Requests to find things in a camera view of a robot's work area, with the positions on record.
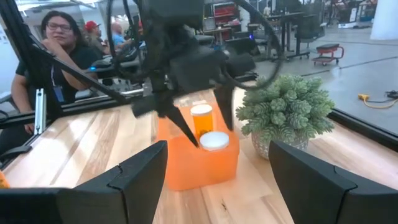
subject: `eyeglasses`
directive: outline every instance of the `eyeglasses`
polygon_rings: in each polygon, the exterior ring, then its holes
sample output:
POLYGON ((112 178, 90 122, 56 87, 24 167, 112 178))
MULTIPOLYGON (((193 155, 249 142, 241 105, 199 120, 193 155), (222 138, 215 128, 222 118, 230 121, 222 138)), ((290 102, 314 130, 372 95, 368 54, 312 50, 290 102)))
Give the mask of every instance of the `eyeglasses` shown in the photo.
POLYGON ((62 32, 69 32, 69 31, 72 30, 72 28, 69 25, 65 25, 65 24, 61 24, 60 25, 60 24, 56 24, 56 23, 53 23, 53 22, 49 22, 47 24, 47 27, 50 30, 56 30, 59 27, 59 28, 61 28, 62 32))

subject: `robotic arm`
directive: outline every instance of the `robotic arm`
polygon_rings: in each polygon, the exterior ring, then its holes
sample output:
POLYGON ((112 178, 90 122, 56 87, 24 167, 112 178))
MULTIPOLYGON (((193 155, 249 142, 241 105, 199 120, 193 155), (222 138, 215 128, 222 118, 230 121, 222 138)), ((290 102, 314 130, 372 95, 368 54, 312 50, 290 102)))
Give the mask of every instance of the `robotic arm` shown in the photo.
MULTIPOLYGON (((124 1, 130 26, 133 27, 127 0, 124 1)), ((234 0, 236 4, 260 18, 264 27, 277 39, 268 21, 245 0, 234 0)), ((113 0, 108 1, 108 23, 111 22, 113 0)), ((147 79, 152 86, 152 94, 144 96, 132 106, 136 117, 156 111, 159 117, 173 121, 191 140, 199 146, 198 141, 184 120, 180 110, 174 106, 174 98, 200 90, 214 89, 214 94, 230 130, 233 130, 232 97, 235 87, 260 89, 269 86, 276 78, 282 65, 282 51, 276 45, 278 60, 270 79, 261 86, 245 86, 234 79, 254 69, 255 64, 250 55, 230 56, 222 50, 214 50, 199 45, 187 27, 202 28, 205 0, 135 0, 140 12, 146 42, 147 54, 138 74, 131 74, 132 79, 147 79)), ((108 25, 108 39, 111 40, 108 25)), ((109 41, 113 58, 113 41, 109 41)), ((126 73, 115 60, 115 69, 126 73)))

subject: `wooden tabletop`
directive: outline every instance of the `wooden tabletop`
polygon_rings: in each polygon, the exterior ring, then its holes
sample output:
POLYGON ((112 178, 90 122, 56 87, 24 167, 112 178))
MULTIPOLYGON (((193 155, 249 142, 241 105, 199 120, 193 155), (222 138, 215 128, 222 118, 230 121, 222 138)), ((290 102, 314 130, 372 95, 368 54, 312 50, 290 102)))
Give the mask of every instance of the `wooden tabletop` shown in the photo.
MULTIPOLYGON (((237 90, 234 105, 242 103, 237 90)), ((178 100, 182 106, 213 102, 206 91, 178 100)), ((200 189, 174 192, 165 186, 154 223, 293 223, 270 164, 240 138, 236 179, 200 189)), ((61 118, 4 171, 12 187, 74 187, 145 149, 155 139, 157 119, 136 119, 129 106, 61 118)), ((398 189, 398 154, 340 125, 310 141, 308 152, 344 169, 398 189)))

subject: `green artificial plant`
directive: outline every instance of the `green artificial plant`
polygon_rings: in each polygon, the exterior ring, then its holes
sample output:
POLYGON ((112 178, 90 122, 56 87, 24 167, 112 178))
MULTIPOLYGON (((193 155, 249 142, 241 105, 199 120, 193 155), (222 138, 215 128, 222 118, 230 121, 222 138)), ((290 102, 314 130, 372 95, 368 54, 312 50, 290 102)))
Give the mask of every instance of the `green artificial plant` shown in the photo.
MULTIPOLYGON (((259 78, 257 84, 265 82, 259 78)), ((333 124, 326 116, 335 104, 328 92, 319 90, 322 80, 306 80, 295 75, 281 75, 270 87, 248 90, 243 106, 236 109, 240 121, 248 121, 242 133, 260 132, 261 141, 310 139, 330 132, 333 124)))

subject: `orange bin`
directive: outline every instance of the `orange bin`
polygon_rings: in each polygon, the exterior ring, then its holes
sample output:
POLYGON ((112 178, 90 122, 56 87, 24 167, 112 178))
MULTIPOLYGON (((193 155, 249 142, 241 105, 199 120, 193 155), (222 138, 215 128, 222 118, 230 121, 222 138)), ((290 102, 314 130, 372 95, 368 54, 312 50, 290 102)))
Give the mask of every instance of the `orange bin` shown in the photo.
MULTIPOLYGON (((169 149, 165 182, 171 190, 188 190, 231 180, 236 176, 239 138, 228 130, 216 103, 213 107, 214 131, 229 135, 229 145, 217 151, 196 148, 169 119, 159 119, 157 140, 166 140, 169 149)), ((195 130, 191 107, 180 108, 191 130, 195 130)))

